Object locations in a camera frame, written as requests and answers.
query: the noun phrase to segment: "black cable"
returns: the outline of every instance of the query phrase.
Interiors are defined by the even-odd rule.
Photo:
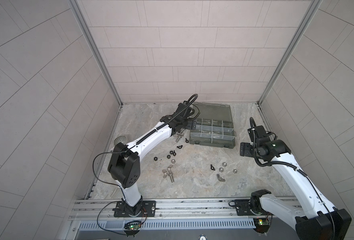
[[[126,197],[125,197],[125,194],[123,193],[122,187],[121,187],[120,185],[117,185],[117,184],[114,184],[114,183],[111,183],[111,182],[102,181],[101,179],[99,179],[99,178],[97,177],[97,175],[95,174],[95,170],[94,170],[94,162],[95,162],[95,160],[97,159],[97,157],[100,156],[100,155],[102,155],[102,154],[107,154],[107,153],[124,153],[124,152],[129,151],[129,150],[132,149],[133,147],[129,148],[128,150],[122,151],[122,152],[102,152],[102,153],[98,154],[98,155],[94,158],[94,160],[93,160],[93,165],[92,165],[92,167],[93,167],[93,174],[94,174],[95,178],[97,178],[97,180],[99,180],[100,182],[107,183],[107,184],[111,184],[111,185],[115,185],[115,186],[119,187],[119,188],[121,189],[121,192],[122,192],[122,195],[123,195],[123,198],[124,198],[124,199],[126,199]]]
[[[105,228],[101,227],[100,224],[98,223],[98,218],[99,218],[100,214],[102,213],[102,211],[103,211],[107,206],[109,206],[110,204],[115,203],[115,202],[118,202],[118,201],[114,201],[114,202],[108,203],[108,204],[107,204],[106,206],[104,206],[103,209],[99,212],[99,214],[98,214],[98,216],[97,216],[97,225],[98,225],[98,227],[100,227],[102,230],[105,230],[105,231],[108,231],[108,232],[113,232],[113,233],[116,233],[116,234],[119,234],[119,235],[126,236],[126,234],[123,234],[123,233],[119,233],[119,232],[115,232],[115,231],[112,231],[112,230],[105,229]]]

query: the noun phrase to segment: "metal mounting plate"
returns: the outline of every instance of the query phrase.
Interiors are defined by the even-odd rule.
[[[154,217],[154,215],[155,215],[155,201],[143,201],[142,207],[145,208],[145,211],[147,212],[148,217]],[[117,202],[117,205],[115,206],[115,208],[120,211],[114,211],[114,217],[131,217],[129,214],[124,212],[125,209],[124,209],[124,204],[122,201]]]

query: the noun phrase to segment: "vented metal panel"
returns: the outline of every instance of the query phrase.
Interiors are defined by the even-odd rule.
[[[102,228],[122,230],[128,220],[98,221]],[[141,230],[171,230],[171,229],[219,229],[219,228],[256,228],[252,218],[214,218],[214,219],[152,219],[146,220]],[[96,221],[81,221],[80,231],[95,231],[99,229]]]

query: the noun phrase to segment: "gray floor surface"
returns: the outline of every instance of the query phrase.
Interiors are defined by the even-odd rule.
[[[138,189],[145,199],[149,198],[204,198],[204,197],[248,197],[253,191],[267,189],[276,196],[294,195],[281,175],[273,167],[259,167],[250,157],[241,157],[240,142],[250,142],[247,129],[250,128],[249,117],[253,117],[257,126],[263,121],[254,103],[230,103],[234,129],[236,131],[236,147],[233,149],[207,147],[185,143],[185,138],[178,143],[176,137],[170,137],[153,148],[141,161],[141,175],[137,180]],[[174,113],[177,104],[126,104],[123,106],[113,140],[125,135],[133,141],[149,131],[159,119]],[[170,164],[166,156],[175,150],[173,157],[174,183],[170,178],[163,178],[162,170]],[[113,182],[107,165],[110,156],[106,156],[99,178]],[[224,172],[218,168],[226,162]],[[216,174],[226,179],[219,182]],[[117,187],[97,182],[92,193],[93,199],[120,199],[122,193]]]

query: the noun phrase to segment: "tiled wall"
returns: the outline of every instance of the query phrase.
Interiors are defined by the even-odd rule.
[[[257,101],[309,3],[78,0],[125,103]]]
[[[262,109],[354,237],[354,0],[324,0]]]
[[[118,103],[66,0],[0,0],[0,239],[54,239]]]

